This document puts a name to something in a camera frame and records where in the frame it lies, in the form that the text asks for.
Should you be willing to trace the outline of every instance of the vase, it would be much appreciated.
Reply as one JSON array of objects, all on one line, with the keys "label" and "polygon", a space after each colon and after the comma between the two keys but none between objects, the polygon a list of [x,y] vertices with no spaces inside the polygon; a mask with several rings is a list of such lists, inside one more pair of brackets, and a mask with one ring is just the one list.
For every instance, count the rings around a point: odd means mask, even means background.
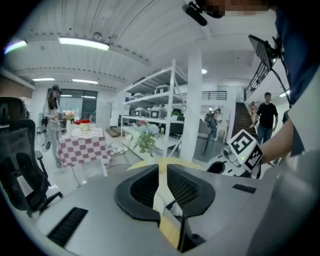
[{"label": "vase", "polygon": [[66,135],[68,137],[71,137],[71,133],[72,133],[72,124],[70,120],[66,121],[66,125],[65,125],[65,129],[66,129]]}]

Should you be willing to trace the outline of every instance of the black slot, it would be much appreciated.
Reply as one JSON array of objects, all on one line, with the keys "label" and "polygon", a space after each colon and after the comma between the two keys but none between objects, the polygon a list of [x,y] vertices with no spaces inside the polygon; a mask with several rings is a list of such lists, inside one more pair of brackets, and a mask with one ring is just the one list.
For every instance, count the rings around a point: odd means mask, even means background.
[{"label": "black slot", "polygon": [[57,245],[64,247],[69,241],[88,210],[74,207],[50,232],[48,238]]},{"label": "black slot", "polygon": [[232,188],[236,189],[236,190],[241,190],[241,191],[244,191],[244,192],[248,192],[248,193],[251,193],[251,194],[254,194],[256,192],[256,190],[257,190],[256,187],[246,186],[246,185],[241,185],[241,184],[235,184]]}]

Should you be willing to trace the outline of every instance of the red checkered tablecloth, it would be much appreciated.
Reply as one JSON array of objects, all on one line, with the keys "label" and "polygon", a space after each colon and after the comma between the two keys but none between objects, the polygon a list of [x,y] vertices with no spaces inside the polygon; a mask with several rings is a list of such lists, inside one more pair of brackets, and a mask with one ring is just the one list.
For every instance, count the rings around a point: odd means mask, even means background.
[{"label": "red checkered tablecloth", "polygon": [[65,135],[59,139],[57,155],[63,166],[74,166],[98,159],[102,164],[108,164],[111,160],[102,128],[91,128],[86,132],[79,128],[73,129],[71,137]]}]

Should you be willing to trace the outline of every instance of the window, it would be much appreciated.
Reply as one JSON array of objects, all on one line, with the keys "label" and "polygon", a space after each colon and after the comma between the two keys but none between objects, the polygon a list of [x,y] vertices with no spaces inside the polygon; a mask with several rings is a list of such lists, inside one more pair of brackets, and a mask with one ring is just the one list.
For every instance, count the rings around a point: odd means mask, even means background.
[{"label": "window", "polygon": [[75,117],[96,122],[98,92],[90,90],[62,89],[59,99],[60,111],[73,110]]}]

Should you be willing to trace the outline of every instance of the black mesh chair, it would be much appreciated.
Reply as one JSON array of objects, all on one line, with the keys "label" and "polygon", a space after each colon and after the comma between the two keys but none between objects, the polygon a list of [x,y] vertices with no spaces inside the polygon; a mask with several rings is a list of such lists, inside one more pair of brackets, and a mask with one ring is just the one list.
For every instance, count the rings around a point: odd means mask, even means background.
[{"label": "black mesh chair", "polygon": [[[18,210],[27,211],[31,217],[33,212],[41,213],[56,197],[62,198],[63,195],[57,192],[50,197],[46,196],[50,183],[44,166],[42,171],[37,164],[35,123],[30,119],[6,123],[8,127],[0,129],[0,182],[12,205]],[[33,190],[27,196],[18,182],[19,177],[23,177]]]}]

